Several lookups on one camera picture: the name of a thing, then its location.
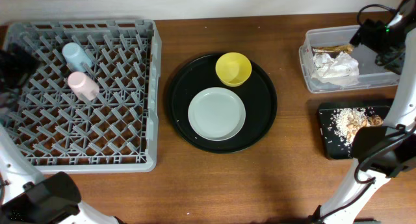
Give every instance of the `plastic container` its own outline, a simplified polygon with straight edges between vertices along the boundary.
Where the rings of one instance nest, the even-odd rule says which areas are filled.
[[[70,42],[92,62],[84,68],[99,85],[94,100],[78,99],[68,86],[75,68],[62,48]],[[32,165],[42,173],[147,172],[156,166],[162,41],[154,21],[15,23],[3,49],[11,43],[42,63],[18,109],[0,115]]]
[[[359,25],[356,25],[315,29],[306,33],[305,44],[299,48],[299,56],[306,86],[311,93],[381,88],[386,86],[395,86],[398,84],[400,76],[393,72],[387,71],[383,67],[377,66],[374,62],[377,54],[364,45],[360,45],[355,48],[351,54],[351,56],[359,62],[359,76],[357,84],[351,86],[339,86],[331,83],[331,81],[346,81],[351,79],[351,77],[325,78],[323,79],[324,82],[311,78],[312,72],[315,70],[311,47],[327,47],[348,44],[358,29]]]

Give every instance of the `white plate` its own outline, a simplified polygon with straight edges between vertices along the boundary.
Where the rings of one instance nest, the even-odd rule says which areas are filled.
[[[207,140],[227,140],[236,135],[246,121],[240,97],[225,88],[208,88],[189,104],[190,126]]]

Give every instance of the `table surface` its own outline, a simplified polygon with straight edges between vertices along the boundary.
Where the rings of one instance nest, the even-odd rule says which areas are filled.
[[[159,148],[149,173],[72,175],[83,199],[132,223],[278,223],[305,218],[337,189],[350,160],[323,153],[316,111],[326,101],[393,98],[396,88],[312,94],[298,49],[309,29],[356,24],[355,14],[157,21],[162,38]],[[5,36],[1,28],[0,40]],[[176,71],[206,53],[235,51],[259,64],[278,94],[270,132],[251,148],[216,155],[184,141],[166,115],[165,93]],[[415,172],[377,192],[359,218],[414,223]]]

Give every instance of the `yellow bowl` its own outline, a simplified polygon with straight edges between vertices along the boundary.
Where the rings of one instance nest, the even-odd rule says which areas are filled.
[[[216,61],[215,71],[226,86],[237,87],[252,74],[252,63],[240,53],[226,53]]]

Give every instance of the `pink cup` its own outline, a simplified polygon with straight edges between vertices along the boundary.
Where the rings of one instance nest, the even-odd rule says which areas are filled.
[[[78,98],[83,94],[88,100],[93,100],[99,93],[99,86],[90,77],[80,71],[71,73],[68,85]]]

